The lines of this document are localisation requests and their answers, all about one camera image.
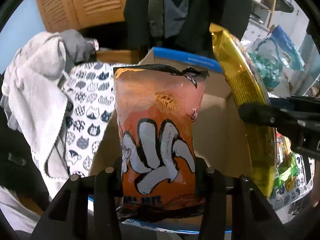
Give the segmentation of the wooden louvered cabinet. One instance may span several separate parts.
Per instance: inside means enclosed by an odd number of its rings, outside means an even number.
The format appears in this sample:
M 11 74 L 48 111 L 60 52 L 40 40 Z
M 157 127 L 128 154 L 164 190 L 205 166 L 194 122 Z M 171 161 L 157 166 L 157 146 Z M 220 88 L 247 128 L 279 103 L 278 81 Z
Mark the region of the wooden louvered cabinet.
M 49 32 L 123 22 L 126 0 L 36 0 Z

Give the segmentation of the green snack bag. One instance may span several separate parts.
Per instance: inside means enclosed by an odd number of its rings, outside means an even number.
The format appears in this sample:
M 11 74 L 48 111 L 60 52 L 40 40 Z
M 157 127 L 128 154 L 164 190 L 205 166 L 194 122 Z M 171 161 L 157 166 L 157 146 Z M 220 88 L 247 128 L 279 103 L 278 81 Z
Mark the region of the green snack bag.
M 277 153 L 277 164 L 274 169 L 273 191 L 279 189 L 288 179 L 298 176 L 298 166 L 294 153 Z

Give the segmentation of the wooden shelf rack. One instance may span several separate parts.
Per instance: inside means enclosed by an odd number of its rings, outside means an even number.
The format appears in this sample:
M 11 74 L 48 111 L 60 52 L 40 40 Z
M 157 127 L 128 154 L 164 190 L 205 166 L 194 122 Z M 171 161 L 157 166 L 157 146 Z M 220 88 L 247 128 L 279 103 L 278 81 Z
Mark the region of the wooden shelf rack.
M 252 0 L 250 18 L 269 28 L 276 11 L 293 13 L 294 6 L 288 0 Z

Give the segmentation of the blue cardboard box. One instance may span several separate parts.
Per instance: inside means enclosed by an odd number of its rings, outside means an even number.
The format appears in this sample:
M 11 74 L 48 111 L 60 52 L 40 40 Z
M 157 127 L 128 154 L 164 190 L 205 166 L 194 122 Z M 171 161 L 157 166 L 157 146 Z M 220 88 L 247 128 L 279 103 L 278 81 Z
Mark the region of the blue cardboard box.
M 217 168 L 222 174 L 238 177 L 250 173 L 249 153 L 241 120 L 236 109 L 231 89 L 220 67 L 212 67 L 213 60 L 182 51 L 153 47 L 140 61 L 140 64 L 169 64 L 179 70 L 189 66 L 196 70 L 208 68 L 199 117 L 193 124 L 193 146 L 197 157 L 205 160 L 208 166 Z M 102 143 L 93 158 L 89 175 L 96 175 L 121 157 L 117 112 L 110 116 Z M 161 228 L 174 233 L 199 233 L 202 216 L 165 219 L 157 223 L 141 222 L 139 227 Z

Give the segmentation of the teal crumpled plastic bags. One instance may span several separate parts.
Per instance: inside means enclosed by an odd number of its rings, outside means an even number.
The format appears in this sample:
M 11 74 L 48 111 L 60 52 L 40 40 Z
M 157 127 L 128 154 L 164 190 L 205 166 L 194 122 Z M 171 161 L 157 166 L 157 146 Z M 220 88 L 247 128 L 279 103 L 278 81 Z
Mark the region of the teal crumpled plastic bags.
M 283 64 L 278 60 L 270 60 L 255 52 L 249 53 L 266 88 L 275 89 L 280 83 Z

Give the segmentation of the white towel pile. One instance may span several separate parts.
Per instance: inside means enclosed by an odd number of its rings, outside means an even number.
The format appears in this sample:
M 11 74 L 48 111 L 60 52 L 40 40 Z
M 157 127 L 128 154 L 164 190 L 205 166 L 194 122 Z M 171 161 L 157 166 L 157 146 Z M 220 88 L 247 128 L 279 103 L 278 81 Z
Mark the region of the white towel pile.
M 20 48 L 4 73 L 1 101 L 10 128 L 31 149 L 51 198 L 69 178 L 65 161 L 67 96 L 59 88 L 66 50 L 59 33 L 41 32 Z

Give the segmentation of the long yellow cracker pack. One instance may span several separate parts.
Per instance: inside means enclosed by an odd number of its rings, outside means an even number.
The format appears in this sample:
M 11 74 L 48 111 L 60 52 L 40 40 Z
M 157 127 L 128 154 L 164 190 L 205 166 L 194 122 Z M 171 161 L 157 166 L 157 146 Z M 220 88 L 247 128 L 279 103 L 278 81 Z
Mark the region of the long yellow cracker pack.
M 273 191 L 276 165 L 276 132 L 273 127 L 257 124 L 254 111 L 270 105 L 267 90 L 257 72 L 249 53 L 238 38 L 227 29 L 212 23 L 212 48 L 221 66 L 238 113 L 244 113 L 248 120 L 241 118 L 244 128 L 252 179 L 264 196 Z

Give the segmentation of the blue white plastic bag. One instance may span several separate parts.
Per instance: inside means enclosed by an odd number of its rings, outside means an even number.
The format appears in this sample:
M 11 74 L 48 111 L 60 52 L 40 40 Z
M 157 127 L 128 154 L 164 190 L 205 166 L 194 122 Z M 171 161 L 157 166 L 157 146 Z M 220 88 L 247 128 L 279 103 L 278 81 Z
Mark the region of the blue white plastic bag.
M 283 31 L 280 25 L 274 29 L 256 47 L 252 47 L 253 52 L 264 56 L 271 61 L 281 62 L 284 67 L 292 70 L 304 71 L 304 61 L 292 43 L 291 39 Z

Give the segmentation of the grey garment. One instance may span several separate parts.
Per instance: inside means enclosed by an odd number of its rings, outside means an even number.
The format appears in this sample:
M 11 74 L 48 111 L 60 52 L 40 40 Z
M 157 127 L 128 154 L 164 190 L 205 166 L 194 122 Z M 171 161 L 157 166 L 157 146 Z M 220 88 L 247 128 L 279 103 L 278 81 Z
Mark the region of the grey garment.
M 94 38 L 83 37 L 78 31 L 68 29 L 60 33 L 66 50 L 66 62 L 72 66 L 90 62 L 96 58 L 99 43 Z

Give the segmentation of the brown cardboard box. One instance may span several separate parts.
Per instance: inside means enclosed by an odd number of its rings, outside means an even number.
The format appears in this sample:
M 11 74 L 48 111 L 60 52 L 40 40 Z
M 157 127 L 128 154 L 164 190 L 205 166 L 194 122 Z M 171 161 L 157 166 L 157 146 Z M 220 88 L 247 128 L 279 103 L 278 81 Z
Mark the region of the brown cardboard box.
M 140 61 L 139 52 L 134 50 L 105 50 L 97 51 L 96 57 L 106 63 L 132 63 Z

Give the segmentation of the cat pattern tablecloth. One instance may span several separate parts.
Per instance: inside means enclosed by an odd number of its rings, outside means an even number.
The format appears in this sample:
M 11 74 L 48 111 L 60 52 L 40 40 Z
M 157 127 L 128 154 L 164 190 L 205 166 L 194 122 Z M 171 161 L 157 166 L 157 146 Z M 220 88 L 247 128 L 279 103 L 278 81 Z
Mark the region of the cat pattern tablecloth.
M 113 66 L 84 63 L 59 87 L 67 96 L 65 113 L 68 175 L 86 177 L 115 107 Z

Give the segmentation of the hanging dark jackets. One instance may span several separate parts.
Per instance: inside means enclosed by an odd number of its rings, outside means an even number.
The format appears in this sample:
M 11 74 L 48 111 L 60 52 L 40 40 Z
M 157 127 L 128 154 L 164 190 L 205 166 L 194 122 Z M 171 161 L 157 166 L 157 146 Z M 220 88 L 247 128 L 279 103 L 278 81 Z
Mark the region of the hanging dark jackets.
M 242 39 L 251 7 L 252 0 L 126 0 L 128 45 L 141 51 L 164 47 L 208 55 L 210 25 Z

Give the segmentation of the orange hand-print snack bag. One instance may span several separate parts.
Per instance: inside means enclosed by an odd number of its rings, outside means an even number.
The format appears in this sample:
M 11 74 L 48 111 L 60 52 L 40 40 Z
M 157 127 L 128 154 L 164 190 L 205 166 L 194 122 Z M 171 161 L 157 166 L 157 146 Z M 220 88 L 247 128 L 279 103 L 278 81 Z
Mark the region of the orange hand-print snack bag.
M 115 69 L 120 220 L 158 222 L 203 213 L 205 199 L 196 192 L 193 123 L 208 75 L 167 64 Z

